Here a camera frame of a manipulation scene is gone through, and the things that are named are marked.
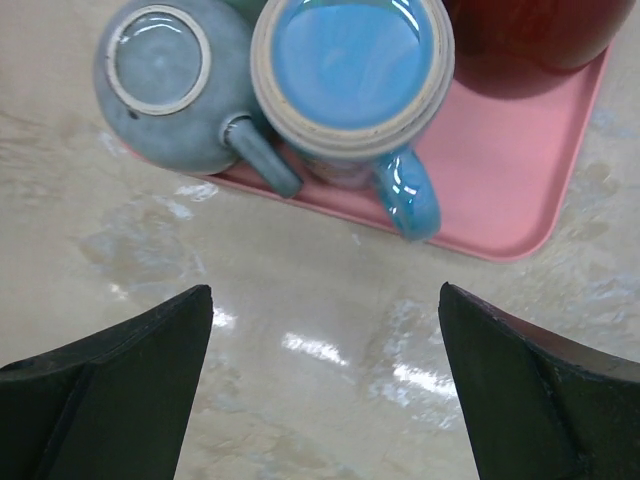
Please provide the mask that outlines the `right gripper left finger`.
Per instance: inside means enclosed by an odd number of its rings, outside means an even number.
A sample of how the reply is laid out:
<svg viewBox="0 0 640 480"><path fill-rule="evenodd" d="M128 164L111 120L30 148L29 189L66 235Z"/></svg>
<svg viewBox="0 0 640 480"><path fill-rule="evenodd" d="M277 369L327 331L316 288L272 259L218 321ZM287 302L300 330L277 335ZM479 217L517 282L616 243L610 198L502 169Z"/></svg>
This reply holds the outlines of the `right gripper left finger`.
<svg viewBox="0 0 640 480"><path fill-rule="evenodd" d="M207 285L1 369L4 479L174 477L212 329Z"/></svg>

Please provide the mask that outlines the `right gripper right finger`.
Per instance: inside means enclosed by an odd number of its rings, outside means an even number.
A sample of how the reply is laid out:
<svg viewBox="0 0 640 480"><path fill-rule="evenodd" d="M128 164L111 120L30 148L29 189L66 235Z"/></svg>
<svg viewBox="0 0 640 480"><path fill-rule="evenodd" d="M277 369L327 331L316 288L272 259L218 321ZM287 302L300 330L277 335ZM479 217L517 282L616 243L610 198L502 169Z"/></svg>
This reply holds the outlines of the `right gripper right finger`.
<svg viewBox="0 0 640 480"><path fill-rule="evenodd" d="M480 478L638 478L638 363L449 283L438 317Z"/></svg>

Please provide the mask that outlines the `blue butterfly mug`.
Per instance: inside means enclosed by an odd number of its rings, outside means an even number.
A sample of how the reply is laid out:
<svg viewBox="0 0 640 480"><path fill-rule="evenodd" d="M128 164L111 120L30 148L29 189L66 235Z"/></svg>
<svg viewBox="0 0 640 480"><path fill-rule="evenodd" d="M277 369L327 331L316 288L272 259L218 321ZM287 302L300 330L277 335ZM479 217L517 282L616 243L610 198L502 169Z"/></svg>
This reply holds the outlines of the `blue butterfly mug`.
<svg viewBox="0 0 640 480"><path fill-rule="evenodd" d="M440 230L415 144L453 81L455 41L441 2L270 1L250 63L269 123L313 175L374 188L409 240Z"/></svg>

